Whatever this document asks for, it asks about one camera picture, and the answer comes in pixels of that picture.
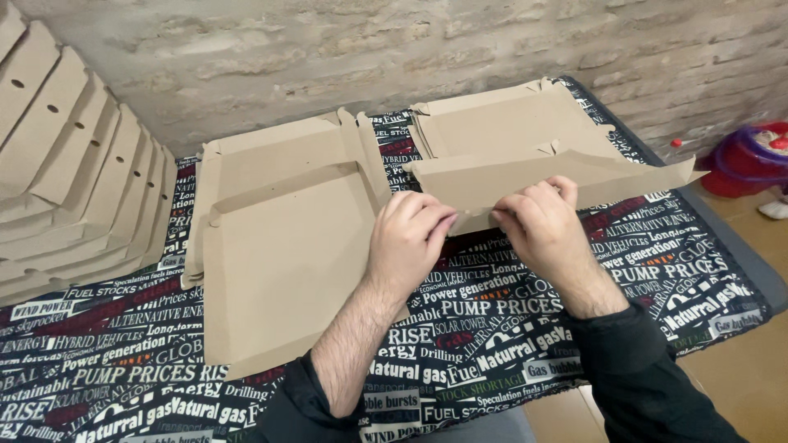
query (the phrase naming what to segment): brick wall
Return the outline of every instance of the brick wall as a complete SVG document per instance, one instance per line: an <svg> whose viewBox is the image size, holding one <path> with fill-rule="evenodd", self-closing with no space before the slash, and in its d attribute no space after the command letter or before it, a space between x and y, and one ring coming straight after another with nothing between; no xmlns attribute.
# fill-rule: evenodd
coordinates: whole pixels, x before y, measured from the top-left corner
<svg viewBox="0 0 788 443"><path fill-rule="evenodd" d="M341 105L371 114L561 73L671 160L788 117L787 0L15 3L179 154Z"/></svg>

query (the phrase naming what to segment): newspaper print fabric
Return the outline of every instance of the newspaper print fabric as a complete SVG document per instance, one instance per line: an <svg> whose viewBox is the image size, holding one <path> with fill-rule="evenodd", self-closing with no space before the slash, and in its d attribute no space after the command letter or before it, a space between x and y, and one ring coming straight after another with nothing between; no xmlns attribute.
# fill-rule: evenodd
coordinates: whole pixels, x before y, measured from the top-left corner
<svg viewBox="0 0 788 443"><path fill-rule="evenodd" d="M598 124L612 123L562 79ZM417 189L407 111L372 117L393 190ZM632 140L611 141L644 162ZM225 382L203 362L202 288L179 277L195 193L195 158L179 161L165 254L127 277L0 309L0 440L119 441L212 431L241 441L283 367ZM672 192L579 213L597 258L649 306L677 353L766 322L761 294ZM451 239L388 332L364 386L363 441L395 441L582 384L555 291L490 230Z"/></svg>

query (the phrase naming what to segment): black sleeve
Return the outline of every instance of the black sleeve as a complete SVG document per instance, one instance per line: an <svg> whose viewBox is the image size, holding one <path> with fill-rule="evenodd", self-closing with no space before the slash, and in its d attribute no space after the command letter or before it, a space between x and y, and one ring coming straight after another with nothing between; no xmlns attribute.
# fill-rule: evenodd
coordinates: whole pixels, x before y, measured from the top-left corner
<svg viewBox="0 0 788 443"><path fill-rule="evenodd" d="M565 311L561 317L580 348L611 442L746 441L695 390L641 305L586 320Z"/></svg>
<svg viewBox="0 0 788 443"><path fill-rule="evenodd" d="M314 371L310 353L284 368L284 382L257 418L255 430L245 441L360 441L359 419L363 414L363 402L359 398L359 404L348 417L337 419L331 415L329 400Z"/></svg>

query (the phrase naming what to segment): floor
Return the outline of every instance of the floor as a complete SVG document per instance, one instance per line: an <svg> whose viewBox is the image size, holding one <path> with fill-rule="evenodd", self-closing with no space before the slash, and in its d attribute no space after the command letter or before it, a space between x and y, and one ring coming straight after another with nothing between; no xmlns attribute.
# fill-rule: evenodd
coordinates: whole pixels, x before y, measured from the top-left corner
<svg viewBox="0 0 788 443"><path fill-rule="evenodd" d="M724 199L693 184L701 198L788 281L788 220L756 211L776 189ZM679 359L695 386L752 443L785 441L788 435L788 312L739 337ZM539 443L604 442L604 420L589 386L523 406Z"/></svg>

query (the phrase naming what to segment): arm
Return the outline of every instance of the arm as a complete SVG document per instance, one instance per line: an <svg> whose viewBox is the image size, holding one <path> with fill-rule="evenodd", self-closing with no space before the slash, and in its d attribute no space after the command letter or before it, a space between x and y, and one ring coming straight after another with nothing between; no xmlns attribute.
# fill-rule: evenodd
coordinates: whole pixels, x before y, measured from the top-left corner
<svg viewBox="0 0 788 443"><path fill-rule="evenodd" d="M435 197L397 192L375 220L366 272L284 384L252 441L355 441L367 368L408 296L424 281L456 220Z"/></svg>
<svg viewBox="0 0 788 443"><path fill-rule="evenodd" d="M598 265L574 212L577 185L551 177L503 197L493 217L520 259L556 288L611 441L744 441L675 364L667 341Z"/></svg>

